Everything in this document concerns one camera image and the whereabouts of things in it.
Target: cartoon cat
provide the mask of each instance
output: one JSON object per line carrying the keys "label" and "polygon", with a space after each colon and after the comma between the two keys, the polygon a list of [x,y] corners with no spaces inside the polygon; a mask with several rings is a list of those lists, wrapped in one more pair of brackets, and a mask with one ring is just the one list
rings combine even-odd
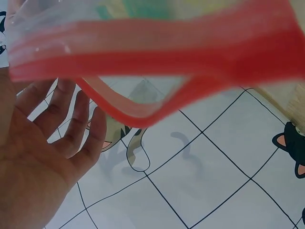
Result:
{"label": "cartoon cat", "polygon": [[285,125],[283,133],[273,137],[272,142],[280,149],[289,153],[295,161],[295,176],[305,177],[305,135],[291,122]]}
{"label": "cartoon cat", "polygon": [[0,55],[6,50],[6,45],[4,44],[4,41],[5,41],[4,22],[5,22],[6,12],[5,11],[1,11],[0,12],[0,17],[1,16],[4,16],[4,18],[0,22]]}
{"label": "cartoon cat", "polygon": [[[122,123],[119,123],[114,118],[107,116],[106,117],[107,122],[107,133],[106,138],[103,144],[102,152],[110,149],[115,144],[117,144],[123,137],[125,137],[130,130],[132,129],[129,126],[126,126]],[[91,120],[87,124],[87,129],[90,130],[91,126]],[[139,129],[134,136],[132,137],[130,143],[127,147],[127,159],[130,163],[130,165],[133,165],[135,162],[135,153],[134,151],[141,147],[141,141],[143,134],[145,133],[147,129]]]}

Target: tile grout line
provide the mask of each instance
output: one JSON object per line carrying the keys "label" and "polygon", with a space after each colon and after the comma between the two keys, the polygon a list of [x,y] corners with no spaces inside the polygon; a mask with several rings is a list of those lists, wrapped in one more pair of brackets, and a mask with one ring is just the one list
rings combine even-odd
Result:
{"label": "tile grout line", "polygon": [[216,147],[218,148],[246,177],[248,177],[251,181],[253,181],[254,183],[256,183],[268,196],[269,198],[271,198],[271,200],[280,208],[280,210],[288,217],[288,219],[293,223],[293,225],[296,227],[296,224],[290,219],[290,217],[288,216],[288,214],[286,212],[284,212],[284,210],[279,206],[279,204],[275,201],[275,199],[267,192],[265,191],[256,181],[254,181],[252,178],[254,176],[256,176],[258,174],[258,172],[267,164],[267,162],[275,155],[275,153],[277,152],[278,148],[273,152],[273,154],[268,158],[268,160],[263,164],[263,166],[252,176],[249,177],[231,158],[229,158],[228,155],[226,155],[226,153],[221,150],[206,134],[203,133],[204,136],[206,136],[208,138],[208,140]]}
{"label": "tile grout line", "polygon": [[223,155],[226,156],[226,158],[229,159],[247,178],[251,179],[221,148],[218,147],[205,133],[203,135],[221,152]]}
{"label": "tile grout line", "polygon": [[250,92],[246,91],[249,95],[251,95],[260,105],[262,105],[265,109],[267,109],[267,111],[269,111],[275,118],[277,118],[283,125],[285,125],[285,123],[279,118],[277,117],[272,111],[270,111],[270,109],[265,106],[258,98],[256,98],[254,95],[252,95]]}
{"label": "tile grout line", "polygon": [[271,154],[271,156],[268,158],[268,160],[259,168],[259,170],[251,177],[253,179],[263,168],[264,166],[270,161],[270,159],[275,155],[275,153],[278,151],[279,148],[276,148],[276,150]]}
{"label": "tile grout line", "polygon": [[81,212],[77,213],[75,216],[73,216],[70,220],[68,220],[65,224],[63,224],[59,229],[62,229],[64,226],[66,226],[68,223],[70,223],[73,219],[75,219],[77,216],[79,216],[81,213],[83,213],[86,209],[82,210]]}
{"label": "tile grout line", "polygon": [[104,197],[104,198],[102,198],[102,199],[100,199],[100,200],[94,202],[93,204],[89,205],[89,206],[87,207],[87,209],[89,209],[89,208],[91,208],[92,206],[94,206],[94,205],[96,205],[96,204],[102,202],[102,201],[105,200],[105,199],[108,199],[108,198],[110,198],[110,197],[115,196],[116,194],[119,194],[120,192],[122,192],[122,191],[124,191],[125,189],[129,188],[130,186],[132,186],[132,185],[138,183],[139,181],[143,180],[144,178],[146,178],[146,177],[142,177],[142,178],[140,178],[139,180],[137,180],[137,181],[131,183],[130,185],[128,185],[128,186],[122,188],[121,190],[117,191],[116,193],[113,193],[113,194],[111,194],[111,195],[109,195],[109,196],[107,196],[107,197]]}
{"label": "tile grout line", "polygon": [[289,215],[281,208],[281,206],[276,202],[276,200],[262,187],[260,186],[255,180],[252,180],[264,193],[268,195],[268,197],[280,208],[280,210],[288,217],[290,222],[297,228],[297,225],[290,219]]}
{"label": "tile grout line", "polygon": [[302,220],[302,218],[303,218],[303,217],[301,217],[301,218],[298,220],[298,222],[295,224],[296,226],[295,226],[294,228],[292,228],[292,229],[298,229],[297,225],[298,225],[299,222]]}
{"label": "tile grout line", "polygon": [[208,128],[210,128],[229,108],[236,103],[236,101],[245,93],[243,91],[214,121],[212,121],[202,132],[205,132]]}
{"label": "tile grout line", "polygon": [[85,208],[85,210],[86,210],[86,212],[87,212],[87,214],[88,214],[89,218],[91,219],[92,223],[95,225],[95,228],[96,228],[96,229],[98,229],[98,227],[96,226],[95,222],[93,221],[93,219],[92,219],[92,217],[91,217],[91,215],[90,215],[89,211],[88,211],[88,210],[87,210],[87,208],[86,208],[86,205],[85,205],[84,199],[83,199],[82,194],[81,194],[81,188],[80,188],[80,185],[79,185],[79,183],[78,183],[78,182],[77,182],[77,187],[78,187],[78,191],[79,191],[79,193],[80,193],[80,195],[81,195],[81,201],[82,201],[82,204],[84,205],[84,208]]}
{"label": "tile grout line", "polygon": [[171,206],[171,204],[168,202],[168,200],[164,197],[164,195],[161,193],[161,191],[158,189],[158,187],[153,183],[153,181],[150,179],[149,175],[147,175],[145,172],[144,174],[146,175],[146,177],[149,179],[149,181],[151,182],[151,184],[156,188],[156,190],[159,192],[159,194],[161,195],[161,197],[164,199],[164,201],[167,203],[167,205],[172,209],[172,211],[175,213],[175,215],[179,218],[179,220],[184,224],[184,226],[189,229],[189,227],[186,225],[186,223],[182,220],[182,218],[178,215],[178,213],[176,212],[176,210]]}
{"label": "tile grout line", "polygon": [[211,211],[209,214],[207,214],[204,218],[202,218],[201,220],[199,220],[197,223],[195,223],[194,225],[192,225],[189,229],[193,229],[194,227],[196,227],[198,224],[200,224],[202,221],[204,221],[206,218],[208,218],[211,214],[213,214],[215,211],[217,211],[217,209],[219,209],[223,204],[225,204],[231,197],[233,197],[237,192],[239,192],[246,184],[249,183],[249,181],[251,181],[251,179],[248,179],[242,186],[240,186],[232,195],[230,195],[224,202],[222,202],[220,205],[218,205],[213,211]]}
{"label": "tile grout line", "polygon": [[163,167],[164,165],[166,165],[169,161],[171,161],[174,157],[176,157],[178,154],[180,154],[185,148],[187,148],[194,140],[196,140],[200,135],[202,135],[202,133],[200,133],[199,135],[197,135],[192,141],[190,141],[188,144],[186,144],[181,150],[178,151],[178,153],[174,154],[171,158],[169,158],[167,161],[165,161],[162,165],[160,165],[159,167],[157,167],[154,171],[150,172],[148,174],[151,175],[152,173],[156,172],[157,170],[159,170],[161,167]]}

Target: cat print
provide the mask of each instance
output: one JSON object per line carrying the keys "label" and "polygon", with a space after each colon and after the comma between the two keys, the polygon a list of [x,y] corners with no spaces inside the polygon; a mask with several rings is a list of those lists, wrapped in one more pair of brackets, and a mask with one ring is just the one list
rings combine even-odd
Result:
{"label": "cat print", "polygon": [[[102,152],[110,149],[115,144],[117,144],[122,138],[124,138],[132,129],[122,123],[119,123],[114,118],[106,116],[107,122],[107,133],[103,144]],[[87,124],[87,129],[89,130],[91,126],[91,120]],[[146,129],[139,129],[132,137],[130,143],[127,146],[127,159],[129,164],[132,166],[135,162],[135,150],[141,147],[142,137]]]}
{"label": "cat print", "polygon": [[289,153],[295,161],[295,176],[299,179],[305,177],[305,135],[288,122],[284,132],[273,137],[272,142],[280,149]]}

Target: cat ear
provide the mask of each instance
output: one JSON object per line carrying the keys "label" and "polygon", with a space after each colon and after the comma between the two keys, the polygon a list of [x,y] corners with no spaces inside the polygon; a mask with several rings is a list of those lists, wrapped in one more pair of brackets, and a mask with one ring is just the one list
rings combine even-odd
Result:
{"label": "cat ear", "polygon": [[295,164],[295,175],[297,178],[302,179],[305,177],[305,166],[299,163]]}
{"label": "cat ear", "polygon": [[284,133],[274,136],[272,142],[280,149],[287,151]]}

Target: green object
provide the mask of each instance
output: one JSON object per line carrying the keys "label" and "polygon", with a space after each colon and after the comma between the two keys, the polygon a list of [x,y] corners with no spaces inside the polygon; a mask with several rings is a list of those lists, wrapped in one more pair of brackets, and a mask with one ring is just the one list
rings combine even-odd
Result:
{"label": "green object", "polygon": [[131,18],[171,19],[166,0],[122,0]]}
{"label": "green object", "polygon": [[112,16],[109,13],[106,6],[98,6],[96,10],[97,10],[98,14],[100,15],[100,18],[102,18],[104,20],[112,19]]}

